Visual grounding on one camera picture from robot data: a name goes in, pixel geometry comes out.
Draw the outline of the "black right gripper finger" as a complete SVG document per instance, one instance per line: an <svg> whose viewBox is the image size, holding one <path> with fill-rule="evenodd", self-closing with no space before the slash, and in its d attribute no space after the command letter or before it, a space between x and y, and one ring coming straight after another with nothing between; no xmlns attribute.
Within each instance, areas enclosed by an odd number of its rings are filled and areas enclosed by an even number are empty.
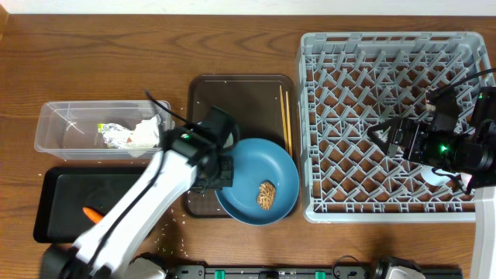
<svg viewBox="0 0 496 279"><path fill-rule="evenodd" d="M375 133L377 131L388 131L395 133L401 125L402 118L401 117L394 117L392 119L388 119L384 122L381 122L377 125L371 126L367 132L368 133Z"/></svg>
<svg viewBox="0 0 496 279"><path fill-rule="evenodd" d="M378 134L374 131L368 131L367 136L370 138L370 141L372 143L374 143L375 145L377 145L379 147L379 149L381 150L381 152L384 155L389 154L389 148L390 148L391 144L387 140L382 140L378 136Z"/></svg>

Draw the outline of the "white paper cup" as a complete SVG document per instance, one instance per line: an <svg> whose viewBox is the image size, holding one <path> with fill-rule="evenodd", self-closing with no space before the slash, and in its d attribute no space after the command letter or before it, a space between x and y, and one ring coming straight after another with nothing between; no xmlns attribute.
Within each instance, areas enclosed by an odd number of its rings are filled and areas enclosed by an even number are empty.
<svg viewBox="0 0 496 279"><path fill-rule="evenodd" d="M458 173L450 173L426 165L422 166L420 175L426 183L436 187L446 185L452 178L456 178L460 181L460 175Z"/></svg>

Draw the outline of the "blue plate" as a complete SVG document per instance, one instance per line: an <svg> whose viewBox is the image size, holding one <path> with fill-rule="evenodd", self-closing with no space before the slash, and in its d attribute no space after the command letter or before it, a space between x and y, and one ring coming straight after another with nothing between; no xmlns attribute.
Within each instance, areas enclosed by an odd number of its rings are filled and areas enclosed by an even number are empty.
<svg viewBox="0 0 496 279"><path fill-rule="evenodd" d="M232 187L215 192L225 212L254 226L269 225L290 214L299 196L299 176L295 162L284 148L267 139L243 139L229 155L234 165ZM257 204L264 182L275 188L268 210Z"/></svg>

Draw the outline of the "brown food scrap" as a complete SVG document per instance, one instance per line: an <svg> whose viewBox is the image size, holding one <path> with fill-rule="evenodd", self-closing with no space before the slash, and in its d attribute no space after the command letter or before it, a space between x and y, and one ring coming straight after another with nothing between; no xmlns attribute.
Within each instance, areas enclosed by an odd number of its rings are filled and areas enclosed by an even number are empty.
<svg viewBox="0 0 496 279"><path fill-rule="evenodd" d="M265 211L270 210L276 196L276 188L269 182L263 182L259 187L257 204Z"/></svg>

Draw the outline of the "white tissue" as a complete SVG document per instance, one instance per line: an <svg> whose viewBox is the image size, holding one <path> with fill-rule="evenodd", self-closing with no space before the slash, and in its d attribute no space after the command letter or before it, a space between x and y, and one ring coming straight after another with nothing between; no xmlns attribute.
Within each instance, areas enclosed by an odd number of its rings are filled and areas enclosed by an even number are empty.
<svg viewBox="0 0 496 279"><path fill-rule="evenodd" d="M158 114L150 119L144 119L136 125L126 140L127 149L147 149L157 146L160 142L161 119Z"/></svg>

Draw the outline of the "yellow green snack wrapper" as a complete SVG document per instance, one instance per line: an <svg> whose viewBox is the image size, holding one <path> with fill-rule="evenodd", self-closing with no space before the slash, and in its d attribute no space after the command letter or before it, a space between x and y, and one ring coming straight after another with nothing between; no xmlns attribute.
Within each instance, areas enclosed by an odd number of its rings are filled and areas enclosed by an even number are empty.
<svg viewBox="0 0 496 279"><path fill-rule="evenodd" d="M104 144L111 149L126 149L132 131L116 123L99 123L98 132Z"/></svg>

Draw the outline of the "orange carrot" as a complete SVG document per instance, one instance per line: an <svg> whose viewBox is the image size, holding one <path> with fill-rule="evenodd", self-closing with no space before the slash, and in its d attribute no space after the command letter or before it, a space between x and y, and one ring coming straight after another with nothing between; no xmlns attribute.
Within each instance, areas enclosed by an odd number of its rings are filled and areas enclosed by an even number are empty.
<svg viewBox="0 0 496 279"><path fill-rule="evenodd" d="M103 215L93 208L83 207L83 213L94 223L97 224L103 220Z"/></svg>

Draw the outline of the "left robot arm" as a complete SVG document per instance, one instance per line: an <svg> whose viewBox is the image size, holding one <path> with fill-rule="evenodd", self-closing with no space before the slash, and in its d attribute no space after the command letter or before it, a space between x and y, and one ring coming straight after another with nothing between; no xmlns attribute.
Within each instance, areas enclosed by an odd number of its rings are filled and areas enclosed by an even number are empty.
<svg viewBox="0 0 496 279"><path fill-rule="evenodd" d="M226 142L238 140L238 133L235 119L217 107L199 123L164 132L163 147L102 221L69 250L56 245L46 250L40 277L125 277L140 244L180 196L191 189L232 186L233 158Z"/></svg>

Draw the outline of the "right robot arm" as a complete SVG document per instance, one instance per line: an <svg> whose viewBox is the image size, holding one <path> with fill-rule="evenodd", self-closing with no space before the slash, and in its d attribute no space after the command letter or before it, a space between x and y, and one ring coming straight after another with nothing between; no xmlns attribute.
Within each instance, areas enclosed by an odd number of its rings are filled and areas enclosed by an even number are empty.
<svg viewBox="0 0 496 279"><path fill-rule="evenodd" d="M470 118L473 134L455 133L460 108L456 84L426 92L433 109L430 122L394 117L369 127L367 135L392 157L403 149L407 161L444 174L468 174L463 191L474 193L476 236L470 276L495 277L495 88L482 87Z"/></svg>

